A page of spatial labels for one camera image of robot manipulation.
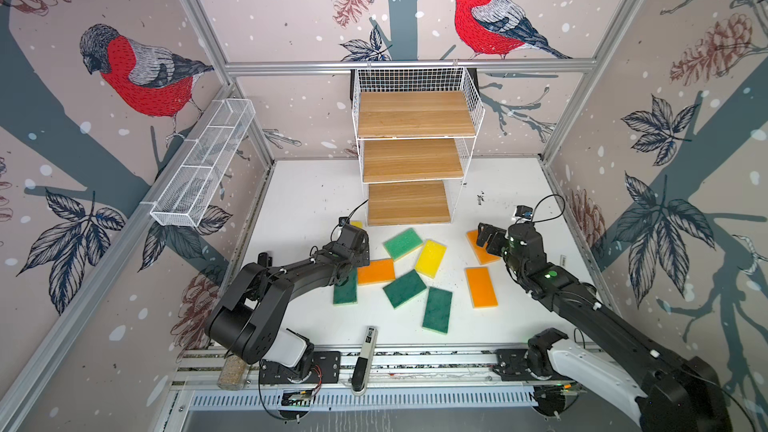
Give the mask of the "orange sponge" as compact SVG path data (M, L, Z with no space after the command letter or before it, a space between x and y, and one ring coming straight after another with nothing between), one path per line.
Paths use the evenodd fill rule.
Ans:
M495 289L487 267L474 267L465 270L472 306L491 308L498 306Z
M488 253L483 247L477 245L478 231L473 229L467 233L467 240L472 248L475 257L480 265L487 265L498 262L499 256Z
M390 283L395 278L394 260L391 258L371 261L368 266L357 270L357 283L360 286Z

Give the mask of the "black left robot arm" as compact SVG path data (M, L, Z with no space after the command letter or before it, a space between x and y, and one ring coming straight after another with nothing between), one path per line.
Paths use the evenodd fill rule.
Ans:
M370 264L368 233L346 224L337 238L309 257L285 266L245 265L205 321L205 334L248 365L277 363L286 378L300 381L313 372L314 345L282 326L289 303L315 289L348 281Z

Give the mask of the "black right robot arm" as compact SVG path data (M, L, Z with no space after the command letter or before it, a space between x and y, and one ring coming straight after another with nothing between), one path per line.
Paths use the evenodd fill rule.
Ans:
M556 328L528 341L527 368L537 379L572 379L612 404L644 431L730 431L717 373L699 357L661 346L604 305L575 275L548 261L532 222L501 229L481 223L476 243L504 261L533 300L575 326L602 350L596 355Z

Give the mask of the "dark green sponge left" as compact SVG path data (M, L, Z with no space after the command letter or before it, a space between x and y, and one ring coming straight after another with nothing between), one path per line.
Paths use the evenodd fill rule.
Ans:
M358 278L353 270L342 283L337 283L333 290L333 305L352 305L357 303Z

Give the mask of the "dark green sponge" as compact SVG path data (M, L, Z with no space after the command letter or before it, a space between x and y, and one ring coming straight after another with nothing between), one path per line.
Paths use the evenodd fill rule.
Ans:
M426 290L427 285L415 270L411 270L383 287L383 291L394 309L399 308Z
M333 290L333 305L352 305L357 303L358 278L353 270L342 283L337 283Z
M453 293L451 291L430 287L422 327L433 332L447 334L450 324L452 299Z

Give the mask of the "light green sponge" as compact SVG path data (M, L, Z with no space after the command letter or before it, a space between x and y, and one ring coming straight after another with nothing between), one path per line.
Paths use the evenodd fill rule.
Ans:
M383 246L393 261L397 261L423 245L423 239L413 228L408 228L391 239L384 242Z

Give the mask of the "dark green sponge centre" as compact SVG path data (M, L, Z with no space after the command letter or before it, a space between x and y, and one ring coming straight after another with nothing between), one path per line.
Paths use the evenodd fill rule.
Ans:
M383 291L394 309L399 308L426 290L427 285L415 270L411 270L383 287Z

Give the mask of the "dark green sponge near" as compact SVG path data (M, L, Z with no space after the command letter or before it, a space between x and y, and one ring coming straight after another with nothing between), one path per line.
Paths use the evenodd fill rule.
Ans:
M430 287L422 327L433 332L447 334L450 324L452 299L453 293L451 291Z

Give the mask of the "black white handheld scraper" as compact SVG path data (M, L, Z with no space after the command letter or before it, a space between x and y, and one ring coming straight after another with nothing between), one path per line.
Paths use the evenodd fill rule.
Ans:
M351 390L355 396L362 396L367 390L377 336L378 329L375 326L368 326L350 379Z

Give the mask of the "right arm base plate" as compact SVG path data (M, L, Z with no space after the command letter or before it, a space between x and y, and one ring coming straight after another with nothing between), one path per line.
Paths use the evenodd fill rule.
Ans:
M500 376L503 381L573 382L573 379L556 372L536 375L530 370L527 354L528 350L524 348L497 349L494 352L496 364L491 367L491 371Z

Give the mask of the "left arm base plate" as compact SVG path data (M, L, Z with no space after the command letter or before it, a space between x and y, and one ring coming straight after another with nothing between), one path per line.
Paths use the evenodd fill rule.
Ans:
M341 353L314 351L289 368L277 362L263 360L259 370L261 385L337 384L339 382Z

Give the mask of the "aluminium frame crossbar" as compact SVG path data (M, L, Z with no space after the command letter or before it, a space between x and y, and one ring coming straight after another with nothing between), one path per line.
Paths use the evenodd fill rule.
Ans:
M430 69L463 67L479 72L522 73L587 73L595 69L597 61L577 59L514 59L514 60L425 60L374 62L232 62L224 70L230 77L276 75L339 75L355 69Z

